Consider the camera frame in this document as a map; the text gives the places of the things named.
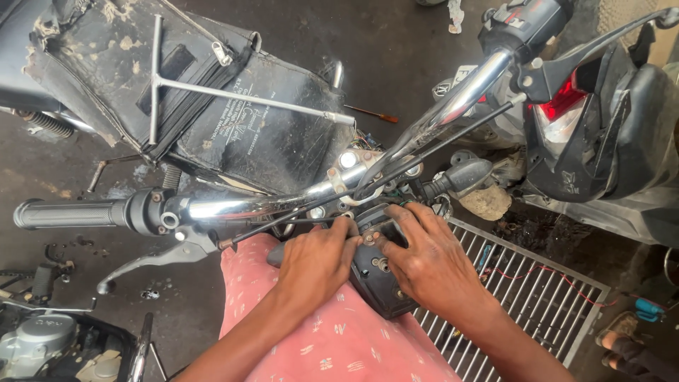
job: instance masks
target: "clutch lever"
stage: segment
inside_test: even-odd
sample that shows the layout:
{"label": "clutch lever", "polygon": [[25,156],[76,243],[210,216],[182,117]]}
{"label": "clutch lever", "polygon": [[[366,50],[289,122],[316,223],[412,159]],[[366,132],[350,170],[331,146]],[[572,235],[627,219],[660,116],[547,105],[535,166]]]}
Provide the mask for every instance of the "clutch lever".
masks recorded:
{"label": "clutch lever", "polygon": [[198,224],[177,227],[175,238],[180,243],[162,254],[142,256],[111,272],[96,286],[96,291],[99,294],[113,292],[115,290],[114,279],[141,266],[198,262],[208,257],[209,254],[219,251],[217,232],[215,230],[203,230]]}

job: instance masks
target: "screwdriver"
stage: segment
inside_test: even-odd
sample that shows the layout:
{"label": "screwdriver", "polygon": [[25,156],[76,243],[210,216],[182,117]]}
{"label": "screwdriver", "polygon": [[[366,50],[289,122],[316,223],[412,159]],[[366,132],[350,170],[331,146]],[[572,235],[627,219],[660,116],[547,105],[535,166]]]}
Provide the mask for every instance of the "screwdriver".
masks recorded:
{"label": "screwdriver", "polygon": [[363,113],[371,114],[373,116],[380,117],[381,120],[385,120],[387,122],[397,123],[399,121],[399,119],[397,117],[387,116],[386,114],[377,114],[377,113],[373,113],[372,111],[359,109],[358,107],[353,107],[353,106],[349,106],[349,105],[344,105],[344,107],[348,107],[349,109],[362,111]]}

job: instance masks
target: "brake lever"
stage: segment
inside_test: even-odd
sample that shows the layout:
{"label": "brake lever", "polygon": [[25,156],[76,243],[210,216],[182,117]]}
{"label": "brake lever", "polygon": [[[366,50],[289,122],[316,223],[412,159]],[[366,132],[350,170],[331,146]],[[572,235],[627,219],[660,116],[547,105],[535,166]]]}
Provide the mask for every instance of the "brake lever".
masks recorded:
{"label": "brake lever", "polygon": [[571,50],[556,60],[542,61],[541,58],[535,58],[531,63],[519,66],[519,73],[515,76],[517,87],[526,93],[532,103],[547,103],[583,60],[652,20],[657,21],[656,26],[660,29],[673,28],[679,24],[679,7],[666,8],[641,17]]}
{"label": "brake lever", "polygon": [[142,256],[111,272],[96,286],[96,291],[99,294],[113,292],[115,290],[114,279],[141,266],[198,262],[208,257],[209,254],[219,251],[217,232],[215,230],[203,230],[197,224],[177,227],[175,238],[180,243],[162,254]]}

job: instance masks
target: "torn black seat cover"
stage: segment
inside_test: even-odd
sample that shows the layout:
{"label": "torn black seat cover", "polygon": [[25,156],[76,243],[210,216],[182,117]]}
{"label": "torn black seat cover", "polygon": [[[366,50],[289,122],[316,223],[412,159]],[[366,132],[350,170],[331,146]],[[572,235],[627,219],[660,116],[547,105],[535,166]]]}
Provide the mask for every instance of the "torn black seat cover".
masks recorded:
{"label": "torn black seat cover", "polygon": [[[169,153],[192,175],[269,193],[310,186],[351,140],[349,128],[315,116],[165,88],[159,144],[148,146],[154,14],[163,17],[164,77],[341,110],[343,95],[317,75],[254,51],[256,34],[166,0],[54,0],[36,22],[26,73],[111,145],[124,140],[151,162]],[[214,41],[231,65],[219,65]]]}

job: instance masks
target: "orange screwdriver handle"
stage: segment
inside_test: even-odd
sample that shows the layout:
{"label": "orange screwdriver handle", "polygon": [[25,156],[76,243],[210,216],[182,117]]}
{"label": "orange screwdriver handle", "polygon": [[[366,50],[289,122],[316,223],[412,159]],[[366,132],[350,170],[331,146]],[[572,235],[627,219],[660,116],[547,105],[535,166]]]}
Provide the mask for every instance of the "orange screwdriver handle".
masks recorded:
{"label": "orange screwdriver handle", "polygon": [[397,117],[387,116],[386,114],[380,114],[380,119],[392,123],[398,123],[399,121]]}

